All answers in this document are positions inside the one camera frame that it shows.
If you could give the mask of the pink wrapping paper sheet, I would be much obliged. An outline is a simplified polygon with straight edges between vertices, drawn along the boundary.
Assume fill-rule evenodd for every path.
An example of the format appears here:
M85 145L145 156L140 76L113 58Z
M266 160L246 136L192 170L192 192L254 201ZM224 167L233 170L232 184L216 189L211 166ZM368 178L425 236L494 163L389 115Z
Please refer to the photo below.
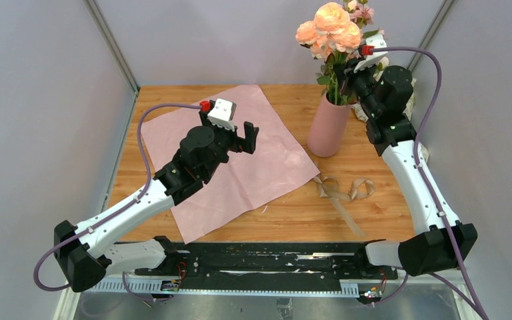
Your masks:
M318 174L298 141L310 110L300 85L144 86L138 111L166 103L222 97L237 104L235 121L260 129L256 152L233 153L208 186L172 211L151 218L132 239L166 235L172 240L310 241L318 236Z

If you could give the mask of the pink cylindrical vase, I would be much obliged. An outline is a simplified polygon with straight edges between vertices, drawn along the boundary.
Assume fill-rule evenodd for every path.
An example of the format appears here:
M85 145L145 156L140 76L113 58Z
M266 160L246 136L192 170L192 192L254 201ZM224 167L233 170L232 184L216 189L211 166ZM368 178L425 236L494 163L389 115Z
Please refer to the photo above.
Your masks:
M350 105L335 105L327 94L321 97L307 137L312 154L326 158L340 150L350 111Z

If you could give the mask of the beige ribbon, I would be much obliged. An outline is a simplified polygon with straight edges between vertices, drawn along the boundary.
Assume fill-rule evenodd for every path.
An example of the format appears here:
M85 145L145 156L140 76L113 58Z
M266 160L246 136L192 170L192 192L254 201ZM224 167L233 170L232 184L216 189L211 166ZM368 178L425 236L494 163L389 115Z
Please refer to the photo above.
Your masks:
M363 177L356 178L348 192L340 190L339 182L334 177L318 174L312 178L312 181L315 183L319 197L328 199L352 233L358 238L364 238L366 236L365 232L358 226L342 202L351 203L372 196L375 192L375 185L372 180Z

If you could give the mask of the orange rose stem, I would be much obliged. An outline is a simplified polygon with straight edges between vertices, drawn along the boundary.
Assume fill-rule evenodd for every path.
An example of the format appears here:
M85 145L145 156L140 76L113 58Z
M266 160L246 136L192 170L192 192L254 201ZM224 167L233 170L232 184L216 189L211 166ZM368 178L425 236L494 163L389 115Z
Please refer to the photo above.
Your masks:
M335 104L337 102L333 71L335 54L328 36L320 35L314 22L306 21L297 28L295 39L301 47L310 50L314 60L322 61L320 75L317 76L317 82L325 86L324 94L326 94L327 100Z

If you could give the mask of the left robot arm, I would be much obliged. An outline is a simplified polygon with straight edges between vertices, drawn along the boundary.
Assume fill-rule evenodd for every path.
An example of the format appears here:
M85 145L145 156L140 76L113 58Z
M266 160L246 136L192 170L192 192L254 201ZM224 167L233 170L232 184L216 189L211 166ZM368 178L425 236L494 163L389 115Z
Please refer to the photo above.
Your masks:
M119 239L150 217L184 202L208 184L229 153L252 154L259 128L246 121L244 137L233 122L236 105L228 100L202 101L195 106L200 125L188 130L171 160L144 186L108 210L80 223L63 221L53 231L53 256L67 286L80 293L104 277L134 269L155 269L170 275L177 268L171 242L162 236L138 243Z

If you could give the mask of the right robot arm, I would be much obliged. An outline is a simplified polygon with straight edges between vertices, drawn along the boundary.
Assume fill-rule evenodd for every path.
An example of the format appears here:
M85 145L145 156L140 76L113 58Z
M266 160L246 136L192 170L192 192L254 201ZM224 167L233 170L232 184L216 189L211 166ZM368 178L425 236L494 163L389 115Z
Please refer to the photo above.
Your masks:
M355 95L366 112L368 139L401 188L415 236L366 244L354 260L355 272L368 279L381 266L398 267L411 276L456 269L475 244L477 230L462 223L447 204L415 144L416 130L404 114L413 94L411 72L392 65L376 79L374 67L358 71L358 64L352 59L334 68L340 92Z

